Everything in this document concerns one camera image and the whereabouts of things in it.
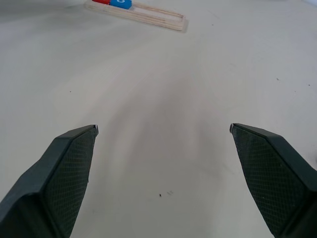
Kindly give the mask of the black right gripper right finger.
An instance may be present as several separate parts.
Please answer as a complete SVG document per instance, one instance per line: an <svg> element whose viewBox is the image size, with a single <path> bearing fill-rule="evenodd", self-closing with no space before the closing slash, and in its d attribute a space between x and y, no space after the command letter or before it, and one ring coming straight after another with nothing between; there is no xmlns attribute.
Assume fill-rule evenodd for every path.
<svg viewBox="0 0 317 238"><path fill-rule="evenodd" d="M317 236L317 172L280 135L230 126L248 189L276 238Z"/></svg>

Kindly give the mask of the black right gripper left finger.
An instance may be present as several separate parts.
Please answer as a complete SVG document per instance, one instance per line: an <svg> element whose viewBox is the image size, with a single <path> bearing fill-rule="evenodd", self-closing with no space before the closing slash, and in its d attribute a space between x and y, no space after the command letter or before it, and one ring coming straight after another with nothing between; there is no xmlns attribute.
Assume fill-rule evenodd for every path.
<svg viewBox="0 0 317 238"><path fill-rule="evenodd" d="M68 238L89 182L97 125L56 137L0 203L2 238Z"/></svg>

